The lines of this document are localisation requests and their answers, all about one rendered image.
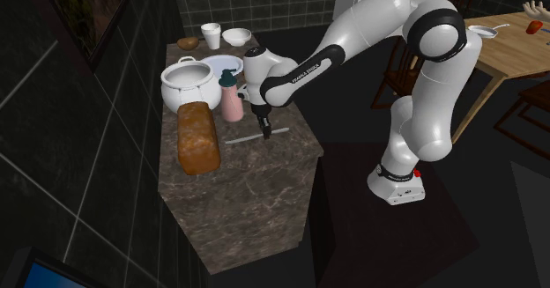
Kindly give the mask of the long grey knife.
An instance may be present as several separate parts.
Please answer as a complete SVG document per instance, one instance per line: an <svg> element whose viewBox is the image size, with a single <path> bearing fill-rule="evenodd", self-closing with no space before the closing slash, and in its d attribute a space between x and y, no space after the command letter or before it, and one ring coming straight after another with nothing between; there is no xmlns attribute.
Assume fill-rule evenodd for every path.
<svg viewBox="0 0 550 288"><path fill-rule="evenodd" d="M269 139L272 135L279 134L279 133L284 133L284 132L287 132L289 130L290 130L290 128L273 129L269 134L267 134L268 137L266 137L265 134L262 133L262 134L256 134L256 135L248 136L248 137L239 137L239 138L236 138L236 139L233 139L233 140L227 140L224 143L225 144L238 144L238 143L242 143L242 142L246 142L246 141L254 140L254 139L258 139L258 138Z"/></svg>

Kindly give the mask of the white lidless pot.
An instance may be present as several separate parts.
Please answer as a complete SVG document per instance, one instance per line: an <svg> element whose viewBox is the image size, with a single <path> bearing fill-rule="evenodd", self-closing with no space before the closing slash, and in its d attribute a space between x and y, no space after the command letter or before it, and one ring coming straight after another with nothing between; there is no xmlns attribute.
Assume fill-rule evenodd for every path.
<svg viewBox="0 0 550 288"><path fill-rule="evenodd" d="M174 113L181 105L205 102L213 110L221 101L222 90L210 64L192 56L181 57L160 75L162 99Z"/></svg>

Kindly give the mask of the white cup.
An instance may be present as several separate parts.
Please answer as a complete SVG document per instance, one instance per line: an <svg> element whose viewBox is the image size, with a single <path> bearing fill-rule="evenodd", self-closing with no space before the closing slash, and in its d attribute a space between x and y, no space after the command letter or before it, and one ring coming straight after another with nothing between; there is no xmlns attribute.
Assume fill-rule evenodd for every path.
<svg viewBox="0 0 550 288"><path fill-rule="evenodd" d="M201 32L207 43L207 46L211 50L219 49L221 26L218 23L207 23L201 25Z"/></svg>

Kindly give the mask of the white bowl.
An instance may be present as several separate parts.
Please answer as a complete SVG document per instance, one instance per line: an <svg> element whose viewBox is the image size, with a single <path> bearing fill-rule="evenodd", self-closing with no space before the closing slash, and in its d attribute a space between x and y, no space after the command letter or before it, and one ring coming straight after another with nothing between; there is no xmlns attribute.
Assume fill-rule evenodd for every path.
<svg viewBox="0 0 550 288"><path fill-rule="evenodd" d="M251 39L251 31L245 28L231 28L222 33L222 38L233 47L241 47Z"/></svg>

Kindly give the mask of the dark framed wall picture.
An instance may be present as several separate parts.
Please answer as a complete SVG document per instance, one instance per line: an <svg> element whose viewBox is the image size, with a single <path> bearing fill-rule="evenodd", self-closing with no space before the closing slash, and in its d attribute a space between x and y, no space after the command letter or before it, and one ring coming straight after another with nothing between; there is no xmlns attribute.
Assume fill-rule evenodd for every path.
<svg viewBox="0 0 550 288"><path fill-rule="evenodd" d="M95 71L129 0L48 0L89 71Z"/></svg>

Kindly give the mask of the brown bread loaf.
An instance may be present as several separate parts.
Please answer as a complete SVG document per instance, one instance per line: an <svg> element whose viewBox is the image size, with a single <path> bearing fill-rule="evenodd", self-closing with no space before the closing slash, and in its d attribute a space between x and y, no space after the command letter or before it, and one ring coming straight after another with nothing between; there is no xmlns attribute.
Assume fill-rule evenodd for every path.
<svg viewBox="0 0 550 288"><path fill-rule="evenodd" d="M206 102L190 102L177 110L178 160L187 175L220 167L219 142L212 111Z"/></svg>

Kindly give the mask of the light wooden dining table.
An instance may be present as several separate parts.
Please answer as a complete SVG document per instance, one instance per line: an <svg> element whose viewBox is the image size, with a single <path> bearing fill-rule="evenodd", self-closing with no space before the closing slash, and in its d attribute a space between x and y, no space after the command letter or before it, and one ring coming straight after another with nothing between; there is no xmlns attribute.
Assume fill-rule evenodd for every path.
<svg viewBox="0 0 550 288"><path fill-rule="evenodd" d="M456 142L490 96L506 79L520 78L550 70L550 33L528 34L531 19L523 12L468 18L468 26L498 26L493 39L483 40L475 68L491 76L491 81L470 107L452 135Z"/></svg>

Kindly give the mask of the pink soap dispenser teal pump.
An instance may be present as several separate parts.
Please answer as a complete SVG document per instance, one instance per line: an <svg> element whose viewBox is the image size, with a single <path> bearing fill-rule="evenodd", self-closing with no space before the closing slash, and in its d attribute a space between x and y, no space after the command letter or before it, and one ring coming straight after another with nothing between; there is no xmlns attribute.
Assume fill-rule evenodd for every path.
<svg viewBox="0 0 550 288"><path fill-rule="evenodd" d="M222 90L221 108L223 119L227 122L238 122L243 117L242 100L237 95L235 69L224 69L219 78Z"/></svg>

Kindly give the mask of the white plate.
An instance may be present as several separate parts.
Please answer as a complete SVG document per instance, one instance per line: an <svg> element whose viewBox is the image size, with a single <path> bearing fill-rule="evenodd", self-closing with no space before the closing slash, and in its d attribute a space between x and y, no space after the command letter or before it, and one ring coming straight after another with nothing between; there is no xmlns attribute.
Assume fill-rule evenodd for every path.
<svg viewBox="0 0 550 288"><path fill-rule="evenodd" d="M234 76L242 72L242 59L234 55L212 55L202 59L203 63L208 63L216 78L220 78L223 70L233 70Z"/></svg>

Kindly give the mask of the blue screen monitor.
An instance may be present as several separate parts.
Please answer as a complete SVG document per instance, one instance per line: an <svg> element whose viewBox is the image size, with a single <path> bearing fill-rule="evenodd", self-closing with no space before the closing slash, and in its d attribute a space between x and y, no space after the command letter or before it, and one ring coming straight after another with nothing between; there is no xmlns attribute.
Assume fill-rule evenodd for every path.
<svg viewBox="0 0 550 288"><path fill-rule="evenodd" d="M0 288L109 288L41 252L24 247L13 256Z"/></svg>

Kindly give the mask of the dark robot stand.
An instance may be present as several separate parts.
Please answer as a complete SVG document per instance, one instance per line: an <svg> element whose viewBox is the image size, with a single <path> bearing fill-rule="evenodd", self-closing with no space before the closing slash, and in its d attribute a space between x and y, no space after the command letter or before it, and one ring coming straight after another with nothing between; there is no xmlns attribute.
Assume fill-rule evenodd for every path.
<svg viewBox="0 0 550 288"><path fill-rule="evenodd" d="M433 166L425 199L391 206L367 177L379 143L324 143L308 209L317 288L418 288L479 243Z"/></svg>

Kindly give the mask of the brown potato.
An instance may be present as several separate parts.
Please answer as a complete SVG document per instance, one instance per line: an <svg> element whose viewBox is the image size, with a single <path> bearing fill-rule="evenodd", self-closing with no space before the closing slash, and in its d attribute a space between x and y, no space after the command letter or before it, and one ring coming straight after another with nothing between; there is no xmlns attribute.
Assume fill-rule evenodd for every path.
<svg viewBox="0 0 550 288"><path fill-rule="evenodd" d="M185 37L181 38L176 42L176 45L178 48L182 50L193 50L195 49L199 44L199 39L197 37Z"/></svg>

